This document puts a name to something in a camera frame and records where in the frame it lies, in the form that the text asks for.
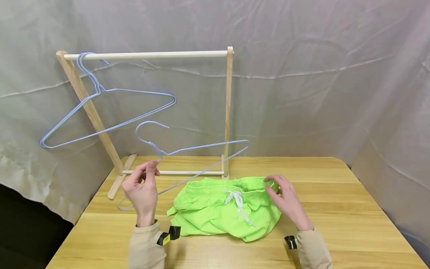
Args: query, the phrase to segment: hand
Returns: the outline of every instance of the hand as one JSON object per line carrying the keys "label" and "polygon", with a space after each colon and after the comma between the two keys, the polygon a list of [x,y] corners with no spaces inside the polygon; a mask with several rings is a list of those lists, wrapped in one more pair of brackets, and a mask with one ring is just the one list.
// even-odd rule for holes
{"label": "hand", "polygon": [[[160,175],[157,164],[157,161],[149,161],[137,166],[121,184],[126,197],[136,209],[138,227],[151,226],[155,221],[155,208],[158,201],[155,176]],[[144,172],[146,172],[146,179],[144,182],[140,182]]]}
{"label": "hand", "polygon": [[279,185],[280,189],[275,193],[269,185],[266,185],[266,192],[279,210],[294,222],[298,231],[313,230],[313,223],[306,215],[294,190],[294,186],[283,175],[267,176],[264,182],[270,179],[273,179]]}

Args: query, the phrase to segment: wrinkled cloth backdrop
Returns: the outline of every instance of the wrinkled cloth backdrop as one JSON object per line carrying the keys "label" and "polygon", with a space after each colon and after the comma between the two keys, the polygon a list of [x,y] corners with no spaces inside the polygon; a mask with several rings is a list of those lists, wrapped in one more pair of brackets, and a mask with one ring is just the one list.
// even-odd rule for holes
{"label": "wrinkled cloth backdrop", "polygon": [[[342,159],[423,254],[430,245],[429,25],[427,0],[1,1],[0,183],[74,223],[113,166],[97,137],[39,146],[78,103],[57,50],[233,46],[231,138],[251,141],[244,155]],[[175,106],[147,118],[171,127],[145,127],[164,150],[223,140],[225,59],[86,64],[106,88],[177,96]],[[112,93],[95,105],[112,126],[165,102]],[[154,154],[134,137],[136,125],[110,133],[120,156]],[[48,144],[90,132],[80,111]]]}

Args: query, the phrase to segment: wooden table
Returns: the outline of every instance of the wooden table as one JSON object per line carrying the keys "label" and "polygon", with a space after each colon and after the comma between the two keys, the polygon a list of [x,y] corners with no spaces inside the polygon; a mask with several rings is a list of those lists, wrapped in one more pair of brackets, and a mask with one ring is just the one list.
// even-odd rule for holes
{"label": "wooden table", "polygon": [[[150,159],[138,157],[133,167]],[[219,157],[165,157],[159,168],[203,170],[218,160]],[[427,268],[341,160],[236,157],[230,161],[230,178],[274,173],[283,174],[294,184],[306,212],[326,240],[335,268]],[[107,177],[48,269],[127,268],[128,243],[136,216],[133,209],[117,210],[122,190],[114,201],[106,197],[116,175],[112,171]],[[157,187],[161,190],[185,178],[160,176]],[[156,218],[162,230],[169,228],[166,211],[182,188],[159,196]],[[292,222],[282,216],[269,235],[251,243],[229,235],[181,237],[165,246],[166,268],[295,268],[297,254],[295,250],[287,251],[283,240],[295,233]]]}

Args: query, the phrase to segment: light blue wire hanger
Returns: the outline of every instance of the light blue wire hanger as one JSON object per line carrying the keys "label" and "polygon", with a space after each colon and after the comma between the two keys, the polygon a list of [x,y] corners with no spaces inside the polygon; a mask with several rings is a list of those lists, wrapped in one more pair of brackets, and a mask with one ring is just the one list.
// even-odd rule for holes
{"label": "light blue wire hanger", "polygon": [[[86,139],[86,138],[89,138],[89,137],[92,137],[92,136],[96,136],[96,135],[99,135],[99,134],[101,134],[101,133],[105,133],[105,132],[109,132],[109,131],[112,131],[112,130],[115,130],[115,129],[118,129],[118,128],[120,128],[120,127],[122,127],[122,126],[124,126],[124,125],[127,125],[127,124],[129,124],[129,123],[132,123],[132,122],[134,122],[134,121],[138,121],[138,120],[140,120],[140,119],[142,119],[142,118],[144,118],[144,117],[147,117],[147,116],[149,116],[149,115],[152,115],[152,114],[154,114],[154,113],[157,113],[157,112],[159,112],[159,111],[161,111],[161,110],[163,110],[163,109],[166,109],[166,108],[168,108],[169,106],[172,106],[172,105],[174,105],[175,103],[176,103],[176,97],[174,96],[174,95],[172,95],[172,94],[170,94],[170,93],[160,93],[160,92],[150,92],[150,91],[139,91],[139,90],[128,90],[128,89],[119,89],[119,88],[115,88],[115,89],[110,89],[110,90],[106,90],[100,83],[99,83],[99,81],[97,80],[97,78],[95,77],[95,75],[93,75],[88,69],[86,69],[84,66],[83,66],[83,64],[82,64],[82,60],[83,60],[83,58],[86,56],[86,55],[88,55],[88,54],[93,54],[93,53],[81,53],[79,56],[78,56],[78,59],[77,59],[77,66],[78,66],[78,68],[82,71],[82,72],[84,72],[86,75],[88,75],[88,77],[91,79],[91,81],[92,81],[92,83],[94,84],[94,89],[95,89],[95,93],[94,94],[92,94],[92,95],[89,95],[88,97],[86,97],[86,98],[84,98],[72,111],[70,111],[69,112],[69,114],[67,114],[59,123],[57,123],[57,125],[55,125],[55,127],[54,128],[52,128],[52,130],[50,130],[41,140],[40,140],[40,146],[42,146],[43,148],[57,148],[57,147],[61,147],[61,146],[64,146],[64,145],[67,145],[67,144],[70,144],[70,143],[73,143],[73,142],[76,142],[76,141],[80,141],[80,140],[83,140],[83,139]],[[107,62],[107,61],[105,61],[105,60],[102,60],[105,64],[107,64],[107,65],[109,65],[109,63]],[[131,120],[128,120],[128,121],[125,121],[125,122],[123,122],[123,123],[120,123],[120,124],[117,124],[117,125],[115,125],[115,126],[112,126],[112,127],[109,127],[109,128],[107,128],[107,129],[105,129],[105,130],[102,130],[102,131],[98,131],[98,132],[96,132],[96,133],[93,133],[93,134],[90,134],[90,135],[87,135],[87,136],[84,136],[84,137],[80,137],[80,138],[77,138],[77,139],[74,139],[74,140],[71,140],[71,141],[69,141],[69,142],[65,142],[65,143],[61,143],[61,144],[59,144],[59,145],[55,145],[55,146],[49,146],[49,145],[47,145],[46,143],[45,143],[45,141],[46,141],[46,139],[48,139],[51,135],[52,135],[52,133],[54,133],[67,119],[69,119],[73,114],[75,114],[76,113],[76,111],[78,111],[86,102],[88,102],[89,100],[91,100],[92,98],[94,98],[94,97],[96,97],[97,95],[100,95],[101,93],[103,93],[103,92],[113,92],[113,91],[126,91],[126,92],[133,92],[133,93],[149,93],[149,94],[154,94],[154,95],[159,95],[159,96],[169,96],[169,97],[171,97],[172,98],[172,100],[169,102],[169,103],[167,103],[167,104],[165,104],[165,105],[162,105],[162,106],[160,106],[160,107],[158,107],[158,108],[155,108],[155,109],[153,109],[153,110],[151,110],[151,111],[149,111],[149,112],[147,112],[147,113],[145,113],[145,114],[142,114],[142,115],[140,115],[140,116],[137,116],[137,117],[135,117],[135,118],[133,118],[133,119],[131,119]]]}
{"label": "light blue wire hanger", "polygon": [[[189,181],[189,180],[191,180],[191,179],[193,179],[193,178],[195,178],[195,177],[197,177],[197,176],[200,176],[200,175],[201,175],[201,174],[203,174],[204,172],[209,171],[210,169],[214,168],[215,166],[219,165],[220,163],[222,163],[222,162],[224,162],[224,161],[227,161],[228,159],[233,158],[234,156],[236,156],[236,155],[240,154],[241,152],[243,152],[244,150],[246,150],[246,149],[249,147],[249,140],[247,140],[247,139],[242,139],[242,140],[235,140],[235,141],[221,142],[221,143],[215,143],[215,144],[207,144],[207,145],[196,146],[196,147],[190,147],[190,148],[182,148],[182,149],[178,149],[178,150],[176,150],[176,151],[174,151],[174,152],[167,153],[167,152],[165,152],[164,150],[161,150],[160,148],[158,148],[158,147],[157,147],[157,145],[155,145],[155,144],[154,144],[154,143],[152,143],[151,141],[146,141],[146,140],[144,140],[143,138],[141,138],[141,137],[139,136],[139,133],[138,133],[139,128],[140,128],[141,126],[143,126],[144,124],[147,124],[147,123],[154,123],[154,124],[158,124],[158,125],[163,126],[164,128],[167,128],[167,129],[169,129],[170,127],[169,127],[169,126],[166,126],[166,125],[164,125],[164,124],[161,124],[161,123],[159,123],[159,122],[156,122],[156,121],[144,121],[144,122],[140,123],[140,124],[136,127],[136,130],[135,130],[135,135],[136,135],[136,137],[137,137],[140,141],[142,141],[142,142],[143,142],[143,143],[145,143],[145,144],[150,145],[151,147],[153,147],[153,148],[157,151],[157,154],[158,154],[158,155],[159,155],[159,157],[160,157],[160,158],[158,159],[158,161],[161,161],[161,160],[163,159],[163,155],[170,156],[170,155],[176,154],[176,153],[178,153],[178,152],[186,151],[186,150],[198,149],[198,148],[208,148],[208,147],[213,147],[213,146],[218,146],[218,145],[225,145],[225,144],[234,144],[234,143],[246,142],[246,146],[245,146],[243,149],[241,149],[241,150],[239,150],[238,152],[234,153],[233,155],[229,156],[227,159],[221,160],[221,161],[219,161],[219,162],[215,163],[214,165],[209,166],[208,168],[206,168],[206,170],[204,170],[204,171],[200,172],[199,174],[194,175],[194,176],[192,176],[192,177],[190,177],[190,178],[187,178],[187,179],[185,179],[185,180],[182,180],[181,182],[179,182],[179,183],[177,183],[177,184],[175,184],[175,185],[173,185],[173,186],[171,186],[171,187],[168,187],[167,189],[164,189],[164,190],[162,190],[162,191],[158,192],[158,195],[160,195],[160,194],[162,194],[162,193],[164,193],[164,192],[166,192],[166,191],[168,191],[168,190],[171,190],[171,189],[173,189],[174,187],[177,187],[177,186],[179,186],[179,185],[181,185],[181,184],[183,184],[183,183],[185,183],[185,182],[187,182],[187,181]],[[124,199],[125,199],[125,197],[123,197],[123,198],[120,200],[120,202],[118,203],[118,206],[117,206],[117,208],[118,208],[119,210],[121,210],[121,211],[126,211],[127,209],[129,209],[129,208],[132,208],[132,207],[133,207],[133,205],[130,205],[130,206],[128,206],[128,207],[121,208],[121,207],[120,207],[120,205],[121,205],[121,203],[122,203],[122,201],[123,201]]]}

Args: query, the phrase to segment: neon green shorts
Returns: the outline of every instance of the neon green shorts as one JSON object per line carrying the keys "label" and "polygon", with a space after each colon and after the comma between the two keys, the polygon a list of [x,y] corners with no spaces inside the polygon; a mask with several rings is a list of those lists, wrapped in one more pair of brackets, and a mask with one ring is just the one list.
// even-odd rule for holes
{"label": "neon green shorts", "polygon": [[191,181],[173,201],[167,215],[176,215],[172,225],[181,227],[181,236],[228,233],[245,242],[266,236],[278,222],[281,212],[266,193],[264,177],[235,180]]}

